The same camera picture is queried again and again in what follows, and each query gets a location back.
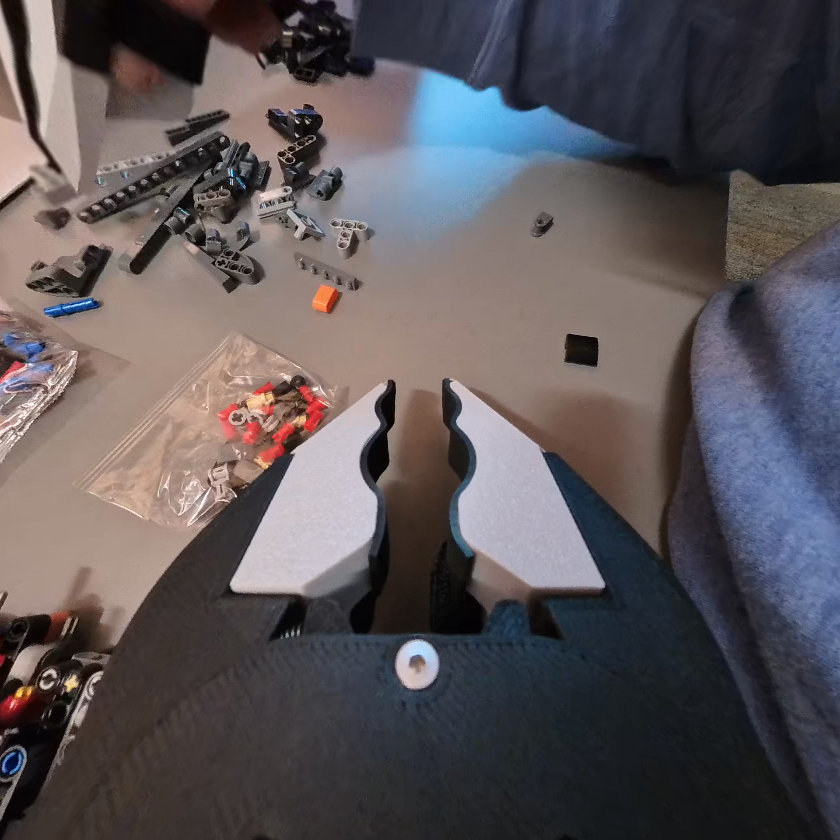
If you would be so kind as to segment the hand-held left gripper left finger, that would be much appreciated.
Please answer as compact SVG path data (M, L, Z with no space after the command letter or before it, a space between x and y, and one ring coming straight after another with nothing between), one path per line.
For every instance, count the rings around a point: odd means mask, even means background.
M331 600L370 632L389 569L386 502L396 385L378 384L296 449L230 581L239 595Z

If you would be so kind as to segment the light grey T-shaped lego liftarm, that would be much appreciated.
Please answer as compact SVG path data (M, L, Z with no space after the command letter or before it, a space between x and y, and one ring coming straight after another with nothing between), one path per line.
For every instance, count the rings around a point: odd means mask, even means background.
M349 259L359 243L371 236L371 228L363 220L333 217L329 221L329 231L335 240L335 248L340 258Z

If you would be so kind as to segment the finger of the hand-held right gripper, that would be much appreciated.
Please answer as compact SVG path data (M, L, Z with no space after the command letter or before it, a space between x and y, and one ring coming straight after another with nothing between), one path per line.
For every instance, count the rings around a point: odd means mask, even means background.
M33 49L26 2L2 1L2 62L17 112L29 138L45 156L48 167L60 171L40 129L39 95L32 69Z
M29 2L29 68L45 146L77 193L96 185L109 82L59 50L57 2Z

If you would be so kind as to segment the black lego subassembly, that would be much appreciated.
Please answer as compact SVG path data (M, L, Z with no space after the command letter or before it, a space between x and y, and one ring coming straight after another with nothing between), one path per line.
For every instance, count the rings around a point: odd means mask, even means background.
M338 11L335 2L268 1L280 23L280 35L256 55L262 70L285 67L295 81L309 85L329 74L369 77L375 60L353 52L352 21Z

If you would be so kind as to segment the dark grey lego wedge plate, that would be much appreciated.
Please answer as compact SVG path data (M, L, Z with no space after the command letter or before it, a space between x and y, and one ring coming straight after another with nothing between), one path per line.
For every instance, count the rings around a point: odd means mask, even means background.
M164 131L164 136L171 147L176 147L230 119L230 113L217 109L197 114L182 123Z

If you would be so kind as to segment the grey block with pin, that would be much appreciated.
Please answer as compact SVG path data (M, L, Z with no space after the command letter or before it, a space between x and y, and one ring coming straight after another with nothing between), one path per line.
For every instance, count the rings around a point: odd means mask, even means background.
M51 264L38 260L30 268L26 288L54 297L84 298L94 288L111 255L112 249L106 245L87 245Z

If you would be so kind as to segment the pile of grey lego pieces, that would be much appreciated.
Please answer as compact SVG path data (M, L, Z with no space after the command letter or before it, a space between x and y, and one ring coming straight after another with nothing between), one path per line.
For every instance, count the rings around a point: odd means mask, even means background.
M324 120L309 103L266 113L268 126L287 142L276 156L280 184L270 189L272 163L260 159L250 143L214 132L187 145L156 168L129 181L77 212L84 224L96 224L156 198L148 227L121 254L119 269L139 276L163 247L178 239L226 292L261 282L263 271L246 253L253 242L241 222L229 237L213 226L230 224L248 202L258 220L276 219L290 227L298 193L316 178L309 161L320 152Z

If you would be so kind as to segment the person's right forearm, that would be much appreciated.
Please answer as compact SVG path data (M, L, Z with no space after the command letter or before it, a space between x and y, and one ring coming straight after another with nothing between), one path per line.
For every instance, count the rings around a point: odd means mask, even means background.
M497 88L693 175L838 182L831 1L355 2L363 55Z

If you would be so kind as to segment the partly built lego vehicle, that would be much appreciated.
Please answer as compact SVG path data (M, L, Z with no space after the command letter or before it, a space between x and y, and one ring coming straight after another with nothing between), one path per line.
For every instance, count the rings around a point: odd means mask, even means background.
M109 654L90 645L95 612L20 616L1 625L1 835L36 802L69 742Z

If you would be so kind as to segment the plastic bag of blue pins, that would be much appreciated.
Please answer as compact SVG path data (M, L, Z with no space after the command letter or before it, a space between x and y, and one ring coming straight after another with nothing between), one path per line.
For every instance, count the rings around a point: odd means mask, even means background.
M2 300L1 463L11 471L128 367L23 302Z

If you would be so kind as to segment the person's right hand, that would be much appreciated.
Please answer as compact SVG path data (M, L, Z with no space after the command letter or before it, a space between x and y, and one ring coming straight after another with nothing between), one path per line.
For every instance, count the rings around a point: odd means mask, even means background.
M268 2L164 2L204 26L210 34L210 40L220 39L252 56L280 35L280 23L270 12ZM139 95L151 92L170 79L176 79L121 46L112 52L110 71L121 88Z

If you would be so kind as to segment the dark grey lego plate strip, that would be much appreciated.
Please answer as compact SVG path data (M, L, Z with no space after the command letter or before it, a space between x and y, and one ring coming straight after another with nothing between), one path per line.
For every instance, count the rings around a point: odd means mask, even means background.
M293 254L292 258L299 270L319 278L325 284L349 291L356 291L361 288L358 277L345 268L330 266L322 259L315 259L298 251Z

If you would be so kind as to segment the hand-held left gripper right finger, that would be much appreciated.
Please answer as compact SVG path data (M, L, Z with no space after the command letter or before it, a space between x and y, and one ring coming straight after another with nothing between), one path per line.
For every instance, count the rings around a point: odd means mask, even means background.
M600 596L606 583L547 453L467 386L442 384L458 485L432 574L435 634L480 631L501 603Z

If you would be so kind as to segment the plastic bag of red pins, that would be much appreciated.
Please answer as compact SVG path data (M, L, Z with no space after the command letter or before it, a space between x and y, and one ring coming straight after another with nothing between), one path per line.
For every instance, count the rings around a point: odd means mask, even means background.
M158 526L199 529L315 434L338 403L315 374L230 333L78 487Z

